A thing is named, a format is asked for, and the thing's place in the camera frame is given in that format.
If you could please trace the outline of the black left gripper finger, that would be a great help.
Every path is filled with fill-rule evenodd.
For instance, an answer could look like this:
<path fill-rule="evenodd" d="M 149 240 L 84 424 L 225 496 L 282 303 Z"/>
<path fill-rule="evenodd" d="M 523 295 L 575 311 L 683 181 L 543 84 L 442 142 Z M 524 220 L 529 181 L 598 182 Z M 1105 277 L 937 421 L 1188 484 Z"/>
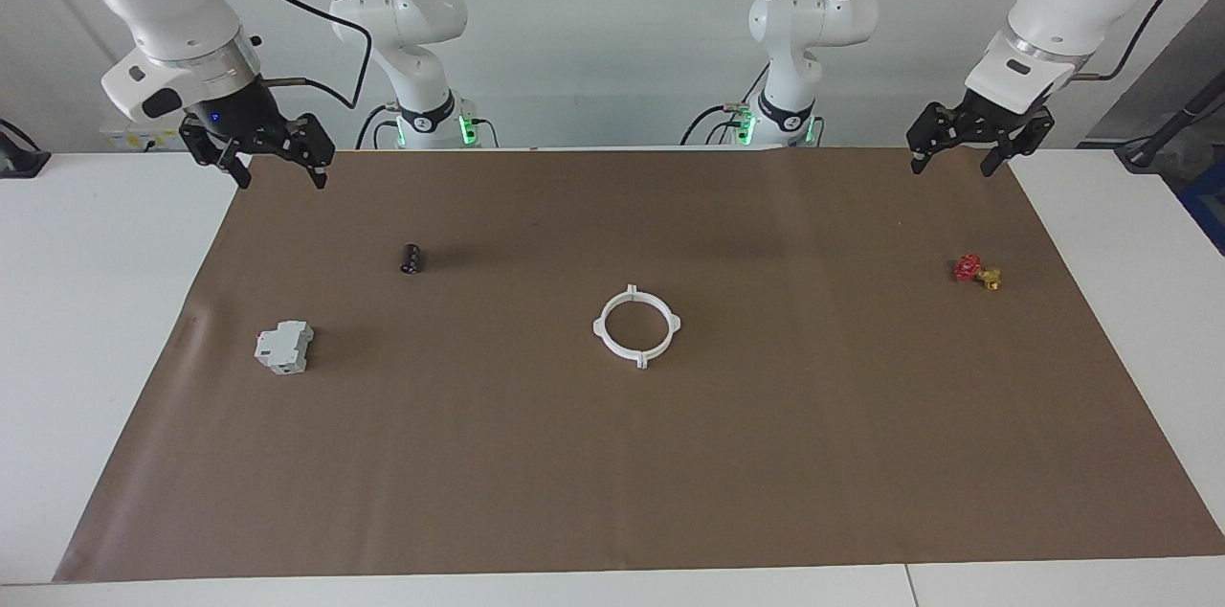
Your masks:
<path fill-rule="evenodd" d="M 993 144 L 992 149 L 986 152 L 980 163 L 980 174 L 985 177 L 993 176 L 993 173 L 997 173 L 1001 166 L 1007 165 L 1012 158 L 1029 154 L 1030 148 L 1025 142 L 1001 140 L 997 144 Z"/>
<path fill-rule="evenodd" d="M 929 104 L 907 130 L 907 144 L 911 152 L 911 171 L 922 174 L 931 159 L 940 152 L 958 146 L 954 135 L 957 114 L 943 104 Z"/>

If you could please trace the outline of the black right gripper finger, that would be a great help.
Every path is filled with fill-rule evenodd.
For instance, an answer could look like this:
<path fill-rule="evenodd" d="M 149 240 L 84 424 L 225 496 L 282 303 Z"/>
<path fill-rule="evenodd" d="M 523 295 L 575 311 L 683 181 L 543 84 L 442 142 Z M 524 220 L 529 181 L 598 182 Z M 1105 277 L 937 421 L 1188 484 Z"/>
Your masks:
<path fill-rule="evenodd" d="M 214 140 L 195 115 L 185 115 L 179 125 L 179 136 L 187 146 L 187 153 L 200 166 L 216 166 L 228 174 L 238 188 L 246 190 L 251 185 L 249 168 L 239 158 L 236 141 Z"/>
<path fill-rule="evenodd" d="M 315 188 L 325 188 L 336 147 L 315 114 L 305 113 L 293 120 L 281 117 L 271 122 L 270 144 L 283 162 L 303 166 Z"/>

